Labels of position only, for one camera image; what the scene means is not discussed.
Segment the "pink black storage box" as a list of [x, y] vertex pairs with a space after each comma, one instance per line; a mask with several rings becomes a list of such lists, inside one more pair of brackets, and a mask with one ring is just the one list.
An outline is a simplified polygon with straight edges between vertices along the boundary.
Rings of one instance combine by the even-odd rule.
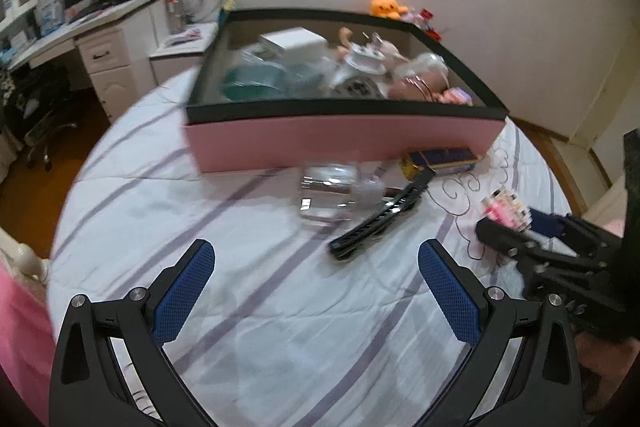
[[[228, 46], [288, 23], [331, 29], [340, 23], [420, 43], [441, 56], [475, 96], [473, 106], [348, 98], [267, 98], [216, 102]], [[370, 15], [307, 9], [227, 14], [184, 104], [183, 132], [203, 172], [297, 167], [305, 162], [395, 159], [407, 150], [469, 147], [488, 151], [508, 117], [506, 106], [454, 54], [419, 28]]]

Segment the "pink blanket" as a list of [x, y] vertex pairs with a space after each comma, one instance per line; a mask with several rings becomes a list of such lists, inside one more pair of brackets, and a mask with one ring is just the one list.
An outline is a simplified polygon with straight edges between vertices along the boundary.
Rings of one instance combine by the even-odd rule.
[[1, 268], [1, 367], [43, 426], [49, 425], [54, 349], [46, 307]]

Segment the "teal oval lidded container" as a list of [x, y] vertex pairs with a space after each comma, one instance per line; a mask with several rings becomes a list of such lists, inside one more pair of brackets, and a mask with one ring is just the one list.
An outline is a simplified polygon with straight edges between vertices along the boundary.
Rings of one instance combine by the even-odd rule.
[[241, 64], [226, 72], [220, 94], [231, 102], [315, 98], [323, 80], [322, 72], [307, 64]]

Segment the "yellow blue small box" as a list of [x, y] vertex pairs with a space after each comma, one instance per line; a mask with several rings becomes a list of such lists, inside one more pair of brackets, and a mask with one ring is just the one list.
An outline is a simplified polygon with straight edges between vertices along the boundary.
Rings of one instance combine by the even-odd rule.
[[435, 150], [410, 150], [400, 161], [400, 170], [408, 180], [413, 180], [420, 171], [430, 168], [436, 176], [448, 176], [472, 170], [480, 161], [466, 147], [435, 148]]

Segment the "white bed post knob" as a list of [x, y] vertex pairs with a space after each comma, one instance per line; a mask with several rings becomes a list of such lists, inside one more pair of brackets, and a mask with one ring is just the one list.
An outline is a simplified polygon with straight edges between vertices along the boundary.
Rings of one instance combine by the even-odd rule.
[[50, 277], [50, 260], [38, 257], [25, 243], [17, 242], [0, 229], [1, 262], [10, 270], [46, 286]]

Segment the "yellow blue snack bag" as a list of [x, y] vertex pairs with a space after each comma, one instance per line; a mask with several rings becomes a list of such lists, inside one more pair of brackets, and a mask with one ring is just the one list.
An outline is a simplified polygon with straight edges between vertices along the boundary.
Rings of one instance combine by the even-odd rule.
[[221, 0], [218, 14], [218, 23], [222, 24], [228, 15], [235, 10], [236, 4], [234, 0]]

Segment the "black office chair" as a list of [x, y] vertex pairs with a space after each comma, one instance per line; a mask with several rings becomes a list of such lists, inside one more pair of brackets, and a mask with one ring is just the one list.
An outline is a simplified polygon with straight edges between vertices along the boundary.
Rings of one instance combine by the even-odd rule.
[[27, 167], [34, 167], [41, 150], [44, 170], [49, 172], [52, 142], [61, 132], [77, 128], [66, 70], [44, 66], [18, 80], [4, 106], [4, 117], [15, 138], [28, 148]]

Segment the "white desk with drawers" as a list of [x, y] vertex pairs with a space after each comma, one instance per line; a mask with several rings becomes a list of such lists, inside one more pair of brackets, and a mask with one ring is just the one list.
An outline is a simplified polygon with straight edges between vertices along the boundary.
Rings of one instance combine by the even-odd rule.
[[106, 117], [115, 121], [156, 89], [150, 57], [168, 35], [166, 0], [130, 0], [37, 40], [12, 58], [9, 71], [77, 52]]

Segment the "pink block-built pig toy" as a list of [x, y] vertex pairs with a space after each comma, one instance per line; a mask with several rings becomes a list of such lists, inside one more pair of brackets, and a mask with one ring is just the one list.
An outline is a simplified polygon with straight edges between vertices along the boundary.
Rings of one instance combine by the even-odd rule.
[[451, 87], [442, 93], [435, 93], [434, 97], [436, 102], [442, 104], [473, 105], [472, 96], [458, 87]]

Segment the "orange octopus plush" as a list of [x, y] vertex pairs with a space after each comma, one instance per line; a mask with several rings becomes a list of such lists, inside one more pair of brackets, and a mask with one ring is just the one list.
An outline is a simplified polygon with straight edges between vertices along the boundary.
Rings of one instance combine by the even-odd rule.
[[370, 13], [373, 16], [388, 18], [389, 20], [401, 20], [409, 13], [405, 5], [400, 5], [396, 0], [371, 0]]

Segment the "pink white block toy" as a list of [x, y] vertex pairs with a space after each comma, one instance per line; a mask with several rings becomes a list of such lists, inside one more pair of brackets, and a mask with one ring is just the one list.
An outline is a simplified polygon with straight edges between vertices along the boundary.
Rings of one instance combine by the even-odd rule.
[[514, 192], [498, 188], [482, 200], [483, 215], [512, 230], [525, 231], [530, 228], [532, 216], [529, 208]]

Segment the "rose gold metallic cylinder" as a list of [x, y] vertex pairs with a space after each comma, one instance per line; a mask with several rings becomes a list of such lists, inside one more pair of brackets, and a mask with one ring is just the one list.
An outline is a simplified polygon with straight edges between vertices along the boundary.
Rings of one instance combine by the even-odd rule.
[[388, 90], [387, 98], [419, 102], [436, 102], [449, 88], [446, 77], [440, 74], [412, 75], [396, 79]]

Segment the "white low side cabinet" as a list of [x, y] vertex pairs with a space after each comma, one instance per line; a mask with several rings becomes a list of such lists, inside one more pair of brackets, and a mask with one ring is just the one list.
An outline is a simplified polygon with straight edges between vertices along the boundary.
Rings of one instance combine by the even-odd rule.
[[181, 34], [167, 37], [150, 55], [150, 63], [157, 84], [201, 64], [204, 53], [217, 35], [217, 23], [186, 26]]

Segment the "red toy storage box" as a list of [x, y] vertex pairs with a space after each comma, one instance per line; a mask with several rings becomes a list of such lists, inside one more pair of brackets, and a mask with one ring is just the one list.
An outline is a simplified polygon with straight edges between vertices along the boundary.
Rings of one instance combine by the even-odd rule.
[[436, 42], [442, 41], [442, 35], [433, 26], [434, 14], [427, 9], [410, 10], [404, 15], [404, 21], [413, 24]]

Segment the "white figurine toy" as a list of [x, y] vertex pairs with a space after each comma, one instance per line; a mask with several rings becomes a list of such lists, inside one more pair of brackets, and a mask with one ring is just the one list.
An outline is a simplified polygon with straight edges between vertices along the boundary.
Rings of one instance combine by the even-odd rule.
[[387, 68], [384, 61], [384, 54], [373, 44], [354, 43], [329, 82], [331, 95], [385, 100]]

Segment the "white striped quilted tablecloth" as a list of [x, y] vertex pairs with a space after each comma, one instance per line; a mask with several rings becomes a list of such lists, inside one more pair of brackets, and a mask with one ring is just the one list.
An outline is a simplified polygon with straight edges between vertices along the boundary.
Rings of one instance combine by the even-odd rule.
[[514, 265], [477, 242], [483, 199], [504, 187], [564, 215], [538, 150], [507, 124], [472, 172], [435, 179], [418, 207], [354, 259], [326, 247], [338, 225], [298, 213], [294, 169], [203, 174], [183, 134], [193, 70], [152, 91], [107, 130], [68, 195], [51, 249], [47, 302], [122, 298], [195, 239], [215, 249], [203, 294], [166, 353], [223, 426], [410, 426], [465, 356], [418, 270], [438, 239], [485, 285], [517, 296]]

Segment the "white cylindrical device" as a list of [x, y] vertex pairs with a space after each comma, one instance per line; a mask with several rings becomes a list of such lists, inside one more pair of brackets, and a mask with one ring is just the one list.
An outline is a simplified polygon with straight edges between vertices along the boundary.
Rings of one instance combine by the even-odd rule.
[[326, 38], [303, 27], [268, 32], [258, 42], [283, 63], [291, 64], [318, 60], [329, 47]]

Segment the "red-capped water bottle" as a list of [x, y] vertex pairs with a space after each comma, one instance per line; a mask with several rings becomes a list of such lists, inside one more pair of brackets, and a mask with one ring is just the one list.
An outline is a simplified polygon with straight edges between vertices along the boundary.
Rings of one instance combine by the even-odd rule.
[[171, 35], [184, 31], [184, 7], [182, 0], [166, 0], [168, 27]]

